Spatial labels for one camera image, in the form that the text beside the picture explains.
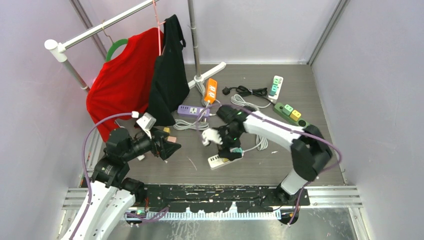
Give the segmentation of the pink plug adapter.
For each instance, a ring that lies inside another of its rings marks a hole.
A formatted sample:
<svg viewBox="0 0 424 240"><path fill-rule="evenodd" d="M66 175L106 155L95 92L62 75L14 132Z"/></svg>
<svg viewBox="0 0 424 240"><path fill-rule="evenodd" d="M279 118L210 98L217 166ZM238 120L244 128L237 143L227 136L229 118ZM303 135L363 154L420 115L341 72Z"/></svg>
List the pink plug adapter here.
<svg viewBox="0 0 424 240"><path fill-rule="evenodd" d="M169 136L169 137L167 138L167 141L172 142L172 143L176 143L176 142L177 142L177 138L176 138L176 137L174 137L174 136Z"/></svg>

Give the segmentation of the teal adapter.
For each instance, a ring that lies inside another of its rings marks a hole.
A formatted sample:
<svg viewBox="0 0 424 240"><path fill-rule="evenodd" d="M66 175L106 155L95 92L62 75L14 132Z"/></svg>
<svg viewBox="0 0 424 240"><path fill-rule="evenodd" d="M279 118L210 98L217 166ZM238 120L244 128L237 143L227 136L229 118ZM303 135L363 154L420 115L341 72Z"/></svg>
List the teal adapter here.
<svg viewBox="0 0 424 240"><path fill-rule="evenodd" d="M231 153L242 153L243 150L241 148L233 148L230 150Z"/></svg>

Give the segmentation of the orange power strip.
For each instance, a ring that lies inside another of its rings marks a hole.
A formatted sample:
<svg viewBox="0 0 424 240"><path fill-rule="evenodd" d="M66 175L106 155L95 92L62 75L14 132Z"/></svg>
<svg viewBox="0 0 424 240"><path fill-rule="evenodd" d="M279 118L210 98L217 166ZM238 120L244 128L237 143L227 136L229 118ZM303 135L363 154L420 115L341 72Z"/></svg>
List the orange power strip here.
<svg viewBox="0 0 424 240"><path fill-rule="evenodd" d="M209 78L205 87L203 100L208 104L213 104L217 96L218 83L213 78Z"/></svg>

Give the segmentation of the purple power strip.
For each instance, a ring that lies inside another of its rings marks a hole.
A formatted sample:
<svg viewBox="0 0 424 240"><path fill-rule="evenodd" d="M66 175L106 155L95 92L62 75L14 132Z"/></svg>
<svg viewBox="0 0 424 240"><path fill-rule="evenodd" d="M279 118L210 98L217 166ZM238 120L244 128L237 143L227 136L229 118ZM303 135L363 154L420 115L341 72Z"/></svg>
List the purple power strip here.
<svg viewBox="0 0 424 240"><path fill-rule="evenodd" d="M201 114L204 107L199 106L190 106L190 105L180 105L177 109L177 114L182 117L193 117L196 118Z"/></svg>

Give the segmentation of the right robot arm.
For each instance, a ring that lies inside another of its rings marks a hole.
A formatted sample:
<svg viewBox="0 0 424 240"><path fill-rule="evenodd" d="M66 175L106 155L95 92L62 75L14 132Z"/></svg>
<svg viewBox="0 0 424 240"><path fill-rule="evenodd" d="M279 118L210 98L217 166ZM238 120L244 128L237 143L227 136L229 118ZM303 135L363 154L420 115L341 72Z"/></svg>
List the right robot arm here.
<svg viewBox="0 0 424 240"><path fill-rule="evenodd" d="M333 157L328 141L314 125L289 125L248 107L236 109L223 105L216 114L225 124L204 130L202 135L205 145L216 143L219 157L229 161L241 158L234 149L240 147L244 133L264 137L290 152L293 169L275 191L283 205L291 205L301 188L312 182Z"/></svg>

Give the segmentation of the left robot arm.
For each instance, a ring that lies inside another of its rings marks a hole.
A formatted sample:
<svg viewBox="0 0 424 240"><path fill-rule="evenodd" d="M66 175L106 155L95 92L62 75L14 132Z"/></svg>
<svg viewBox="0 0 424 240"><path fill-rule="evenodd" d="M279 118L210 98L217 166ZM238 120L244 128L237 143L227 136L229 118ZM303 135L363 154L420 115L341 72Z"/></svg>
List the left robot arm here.
<svg viewBox="0 0 424 240"><path fill-rule="evenodd" d="M151 129L152 137L132 138L125 128L109 134L103 157L88 178L88 192L64 240L106 240L132 207L141 206L147 197L145 184L127 177L129 161L147 152L167 160L182 146L167 140L169 134Z"/></svg>

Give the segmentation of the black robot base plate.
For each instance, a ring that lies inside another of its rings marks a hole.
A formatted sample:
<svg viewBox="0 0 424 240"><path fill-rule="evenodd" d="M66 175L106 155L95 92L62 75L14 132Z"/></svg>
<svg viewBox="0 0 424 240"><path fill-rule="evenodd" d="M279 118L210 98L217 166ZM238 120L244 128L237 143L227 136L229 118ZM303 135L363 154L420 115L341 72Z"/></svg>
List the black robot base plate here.
<svg viewBox="0 0 424 240"><path fill-rule="evenodd" d="M237 213L271 212L295 205L310 205L307 190L284 197L278 187L267 185L186 185L122 183L120 188L135 196L134 207L157 213L226 213L231 206Z"/></svg>

